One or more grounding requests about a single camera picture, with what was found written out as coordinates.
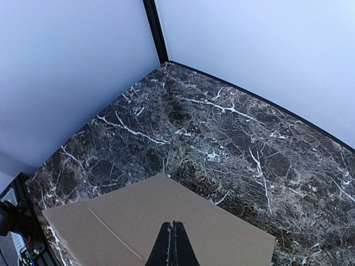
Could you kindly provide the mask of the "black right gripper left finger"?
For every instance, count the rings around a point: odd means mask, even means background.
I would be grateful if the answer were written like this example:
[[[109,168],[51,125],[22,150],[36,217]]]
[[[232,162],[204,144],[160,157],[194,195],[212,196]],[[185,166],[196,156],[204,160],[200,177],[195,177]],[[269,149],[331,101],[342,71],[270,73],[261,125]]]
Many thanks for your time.
[[[173,264],[173,228],[170,222],[161,225],[146,266],[171,266]]]

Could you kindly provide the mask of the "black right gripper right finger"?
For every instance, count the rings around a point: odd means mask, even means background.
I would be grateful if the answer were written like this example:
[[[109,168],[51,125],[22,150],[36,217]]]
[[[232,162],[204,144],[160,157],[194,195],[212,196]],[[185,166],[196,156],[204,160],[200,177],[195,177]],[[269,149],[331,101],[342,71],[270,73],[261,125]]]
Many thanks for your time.
[[[199,266],[184,224],[173,221],[173,262],[175,266]]]

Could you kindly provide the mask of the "brown cardboard box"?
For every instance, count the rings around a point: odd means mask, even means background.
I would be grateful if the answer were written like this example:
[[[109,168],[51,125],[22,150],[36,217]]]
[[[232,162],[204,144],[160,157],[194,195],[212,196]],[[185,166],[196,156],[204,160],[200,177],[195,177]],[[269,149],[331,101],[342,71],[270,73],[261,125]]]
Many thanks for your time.
[[[145,265],[161,225],[182,222],[200,265],[269,265],[276,238],[165,174],[43,215],[80,265]]]

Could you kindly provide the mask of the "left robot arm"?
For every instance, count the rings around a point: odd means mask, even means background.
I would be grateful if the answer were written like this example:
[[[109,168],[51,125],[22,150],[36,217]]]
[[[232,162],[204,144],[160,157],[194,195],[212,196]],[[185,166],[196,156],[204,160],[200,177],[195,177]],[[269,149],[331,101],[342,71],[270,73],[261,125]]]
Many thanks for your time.
[[[1,201],[1,236],[5,237],[9,232],[26,234],[26,219],[15,205],[9,201]]]

